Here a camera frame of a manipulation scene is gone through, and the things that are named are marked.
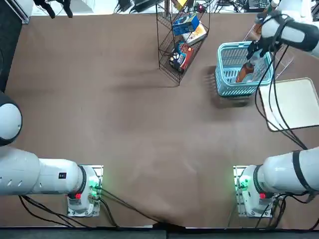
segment blue plastic basket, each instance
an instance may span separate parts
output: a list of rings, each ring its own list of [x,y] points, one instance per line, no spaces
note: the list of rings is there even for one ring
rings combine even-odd
[[[236,83],[236,77],[245,62],[247,62],[247,48],[251,41],[223,43],[217,50],[216,85],[220,96],[237,97],[253,94],[268,65],[271,62],[269,52],[258,60],[254,72],[248,74],[243,82]],[[270,84],[273,75],[271,66],[263,79],[261,86]]]

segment mounting plate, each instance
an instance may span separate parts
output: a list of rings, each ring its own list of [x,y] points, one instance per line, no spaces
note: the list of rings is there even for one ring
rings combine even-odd
[[[241,193],[241,190],[238,189],[238,181],[239,176],[242,174],[244,169],[247,166],[233,166],[234,171],[234,182],[235,182],[235,194],[236,194],[236,202],[237,202],[237,211],[239,217],[247,217],[246,208],[244,204],[243,195]]]
[[[90,178],[98,177],[98,186],[102,186],[102,180],[103,180],[103,165],[82,165],[87,173],[88,181],[87,183],[90,183]],[[101,190],[93,190],[91,187],[88,187],[86,193],[83,193],[81,197],[84,197],[85,195],[88,195],[88,205],[87,210],[83,211],[77,211],[73,210],[74,205],[81,204],[81,200],[78,199],[69,199],[68,198],[68,211],[67,216],[68,217],[96,217],[99,216],[100,213],[100,195]]]
[[[240,217],[249,217],[249,218],[259,218],[261,217],[261,213],[256,208],[266,207],[269,203],[271,203],[272,199],[259,199],[259,193],[256,191],[255,187],[246,191],[244,189],[238,188],[239,186],[239,178],[243,174],[244,170],[247,168],[244,174],[252,175],[250,172],[250,166],[233,166],[234,171],[234,183],[235,183],[235,194],[236,194],[236,203],[237,203],[237,210],[238,216]],[[263,218],[270,218],[271,215],[271,207],[263,214]]]

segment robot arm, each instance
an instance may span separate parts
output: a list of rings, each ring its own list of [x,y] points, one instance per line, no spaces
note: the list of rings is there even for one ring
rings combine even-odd
[[[311,0],[282,0],[276,11],[263,18],[261,38],[253,42],[247,59],[262,49],[262,57],[273,45],[286,44],[319,57],[319,22],[312,21]]]
[[[319,22],[313,22],[311,0],[282,0],[276,11],[263,19],[261,37],[248,48],[247,59],[256,53],[278,50],[281,44],[319,58]],[[309,201],[319,192],[319,147],[269,157],[262,165],[250,165],[239,179],[239,189],[247,215],[260,217],[276,194],[309,193]]]
[[[0,92],[0,195],[67,194],[71,216],[97,216],[94,210],[99,205],[90,197],[101,182],[94,169],[6,146],[17,138],[21,127],[17,104]]]

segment black cable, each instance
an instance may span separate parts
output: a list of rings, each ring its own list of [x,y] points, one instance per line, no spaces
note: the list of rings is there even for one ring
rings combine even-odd
[[[22,196],[22,197],[23,197],[23,199],[25,199],[28,203],[32,204],[33,206],[34,206],[33,203],[38,204],[38,205],[41,207],[42,210],[44,210],[44,211],[46,211],[46,212],[48,212],[48,213],[51,213],[51,214],[56,215],[59,219],[63,220],[66,224],[70,225],[70,226],[73,227],[73,228],[75,227],[74,225],[72,225],[71,223],[69,223],[67,220],[65,220],[63,217],[61,217],[60,215],[55,214],[53,211],[51,211],[49,208],[47,208],[47,207],[44,206],[43,204],[38,203],[37,201],[33,200],[32,198],[30,198],[30,197],[28,197],[28,196]]]
[[[61,216],[61,217],[63,217],[63,218],[69,219],[69,220],[71,220],[71,221],[73,221],[73,222],[75,222],[75,223],[77,223],[77,224],[79,224],[79,225],[81,225],[81,226],[83,226],[83,227],[85,227],[85,228],[92,228],[92,227],[90,227],[90,226],[87,226],[87,225],[85,225],[85,224],[83,224],[83,223],[78,222],[77,220],[75,220],[75,219],[73,219],[73,218],[71,218],[71,217],[68,217],[68,216],[63,215],[63,214],[61,214],[61,213],[56,213],[56,212],[50,210],[49,208],[47,208],[47,207],[44,206],[43,204],[39,203],[39,202],[36,201],[35,199],[32,199],[32,198],[30,198],[30,197],[28,197],[28,196],[23,196],[23,198],[24,198],[25,200],[27,200],[27,201],[28,201],[30,204],[32,204],[33,206],[35,206],[35,207],[37,207],[37,208],[40,208],[40,209],[42,209],[42,210],[44,210],[44,211],[46,211],[46,212],[48,212],[48,213],[51,213],[51,214],[54,214],[54,215],[56,215],[56,216]]]
[[[274,53],[273,53],[273,59],[274,59],[274,61],[273,61],[273,68],[274,68],[274,72],[273,72],[273,75],[272,75],[272,80],[271,80],[271,82],[270,82],[269,93],[268,93],[269,108],[270,108],[270,110],[271,110],[272,113],[273,113],[273,109],[272,109],[272,107],[271,107],[271,102],[270,102],[270,94],[271,94],[271,88],[272,88],[271,86],[272,86],[272,83],[274,83],[274,87],[275,87],[275,72],[276,72],[277,68],[279,67],[279,64],[280,64],[282,58],[284,57],[286,51],[288,50],[288,47],[289,47],[289,46],[287,45],[286,49],[284,50],[282,56],[280,57],[280,59],[279,59],[279,61],[278,61],[276,67],[275,67],[275,59],[276,59],[276,54],[277,54],[277,52],[274,51]],[[279,122],[277,122],[277,123],[279,124],[279,126],[280,126],[284,131],[286,131],[286,130],[283,128],[283,126],[282,126]],[[296,135],[295,135],[293,132],[292,132],[292,134],[289,134],[289,135],[290,135],[292,138],[295,139],[294,142],[297,143],[298,146],[300,146],[302,149],[307,149],[307,147],[304,145],[304,143],[303,143],[298,137],[296,137]]]
[[[278,217],[277,217],[276,222],[275,222],[273,225],[270,225],[270,226],[267,227],[267,228],[272,228],[272,229],[274,229],[274,228],[276,228],[276,227],[278,226],[278,224],[279,224],[281,218],[283,217],[283,214],[284,214],[284,212],[285,212],[286,206],[287,206],[287,202],[286,202],[286,198],[287,198],[287,197],[291,197],[291,198],[295,199],[296,201],[298,201],[298,202],[300,202],[300,203],[302,203],[302,204],[308,204],[309,202],[307,202],[307,201],[301,201],[300,199],[298,199],[298,198],[295,197],[296,195],[298,195],[298,196],[303,196],[303,195],[305,195],[305,194],[306,194],[306,193],[302,193],[302,194],[286,193],[285,196],[284,196],[284,198],[283,198],[283,201],[282,201],[282,203],[281,203],[281,205],[280,205],[280,210],[279,210],[279,214],[278,214]]]
[[[109,219],[110,219],[110,221],[111,221],[111,224],[112,224],[113,226],[119,228],[120,226],[115,222],[115,220],[114,220],[114,218],[113,218],[113,215],[112,215],[112,213],[111,213],[111,210],[110,210],[109,205],[108,205],[102,198],[100,198],[100,201],[103,203],[103,205],[105,206],[105,208],[106,208],[106,210],[107,210],[107,212],[108,212],[108,217],[109,217]]]
[[[111,192],[109,192],[109,191],[103,189],[102,187],[95,187],[95,188],[96,188],[96,189],[100,189],[100,190],[106,192],[107,194],[111,195],[113,198],[115,198],[115,199],[117,199],[118,201],[120,201],[122,205],[124,205],[124,206],[126,206],[127,208],[129,208],[129,209],[131,209],[131,210],[133,210],[133,211],[135,211],[135,212],[141,214],[142,216],[144,216],[144,217],[146,217],[146,218],[148,218],[148,219],[151,219],[151,220],[153,220],[153,221],[155,221],[155,222],[157,222],[157,223],[162,223],[161,221],[159,221],[159,220],[157,220],[157,219],[154,219],[154,218],[152,218],[152,217],[150,217],[150,216],[144,214],[143,212],[139,211],[139,210],[136,209],[135,207],[131,206],[130,204],[128,204],[128,203],[125,202],[124,200],[120,199],[119,197],[117,197],[117,196],[114,195],[113,193],[111,193]]]
[[[274,203],[273,203],[273,207],[271,208],[271,216],[269,217],[269,222],[268,222],[268,225],[267,225],[266,228],[269,228],[269,227],[270,227],[271,222],[273,221],[273,218],[274,218],[274,216],[275,216],[276,209],[277,209],[278,205],[279,205],[279,200],[278,200],[278,198],[277,198],[277,199],[274,201]]]
[[[115,10],[116,10],[116,8],[118,7],[120,5],[120,3],[118,2],[118,4],[115,6],[115,8],[114,8],[114,11],[113,11],[113,13],[115,13]]]
[[[311,228],[309,228],[309,231],[313,231],[318,226],[318,224],[319,224],[319,218],[316,221],[316,223]]]
[[[262,76],[261,80],[260,80],[259,83],[258,83],[256,92],[255,92],[255,106],[256,106],[256,108],[257,108],[258,113],[264,118],[264,120],[265,120],[267,123],[271,124],[271,125],[272,125],[274,128],[276,128],[280,133],[282,133],[284,136],[286,136],[287,138],[289,138],[290,140],[292,140],[294,143],[296,143],[298,146],[300,146],[299,143],[298,143],[294,138],[292,138],[292,137],[291,137],[289,134],[287,134],[285,131],[279,130],[272,122],[270,122],[270,121],[267,119],[267,117],[261,112],[261,110],[259,109],[259,107],[258,107],[258,105],[257,105],[257,92],[258,92],[259,87],[260,87],[260,85],[261,85],[263,79],[265,78],[265,76],[266,76],[266,74],[267,74],[269,68],[271,67],[273,61],[274,61],[274,59],[271,60],[271,62],[269,63],[269,66],[267,67],[267,69],[266,69],[264,75]]]
[[[68,227],[68,228],[72,228],[71,226],[69,226],[69,225],[67,225],[67,224],[60,223],[60,222],[53,221],[53,220],[49,220],[49,219],[45,219],[45,218],[43,218],[43,217],[40,217],[40,216],[34,214],[34,213],[31,212],[31,211],[29,210],[29,208],[26,206],[26,204],[25,204],[24,201],[22,200],[22,197],[21,197],[21,196],[19,196],[19,199],[20,199],[21,204],[23,205],[23,207],[26,209],[26,211],[27,211],[28,213],[30,213],[32,216],[34,216],[34,217],[36,217],[36,218],[38,218],[38,219],[41,219],[41,220],[50,222],[50,223],[55,223],[55,224],[62,225],[62,226]]]
[[[279,198],[280,196],[282,196],[282,195],[284,195],[284,194],[279,194],[279,195],[277,195],[277,196],[275,197],[275,200],[278,199],[278,198]],[[263,218],[263,215],[265,214],[265,212],[267,211],[267,209],[269,208],[269,206],[270,206],[273,202],[269,203],[269,204],[267,205],[267,207],[264,209],[263,213],[261,214],[261,216],[260,216],[259,219],[258,219],[258,222],[257,222],[256,225],[255,225],[255,228],[257,228],[257,227],[259,226],[259,223],[260,223],[261,219]]]
[[[305,144],[295,135],[295,133],[292,131],[292,129],[289,127],[289,125],[287,124],[281,110],[280,110],[280,107],[279,107],[279,102],[278,102],[278,98],[277,98],[277,90],[276,90],[276,80],[275,80],[275,70],[274,70],[274,74],[273,74],[273,81],[274,81],[274,94],[275,94],[275,100],[276,100],[276,105],[277,105],[277,108],[278,108],[278,112],[280,114],[280,117],[282,118],[282,121],[285,123],[288,131],[294,136],[294,138],[301,144],[302,146],[302,149],[303,150],[307,150],[308,148],[305,146]]]

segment brown cloth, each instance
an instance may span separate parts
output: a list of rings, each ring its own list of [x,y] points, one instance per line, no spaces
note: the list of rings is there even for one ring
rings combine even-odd
[[[155,15],[32,17],[22,28],[6,91],[23,113],[13,145],[38,157],[104,165],[104,187],[150,216],[225,227],[235,202],[233,165],[261,164],[298,149],[270,132],[254,105],[219,109],[211,100],[206,76],[218,46],[242,41],[254,18],[212,15],[208,38],[174,88],[158,70]],[[165,27],[159,27],[163,36]],[[280,79],[310,77],[318,89],[318,60],[295,54]],[[317,128],[296,134],[308,147],[319,146]],[[34,198],[66,212],[65,196]],[[153,223],[108,202],[121,226]],[[310,228],[319,216],[317,203],[288,200],[283,226]],[[1,226],[52,225],[28,215],[17,196],[0,197],[0,212]],[[81,221],[109,225],[102,209],[101,216]],[[231,227],[255,223],[235,215]]]

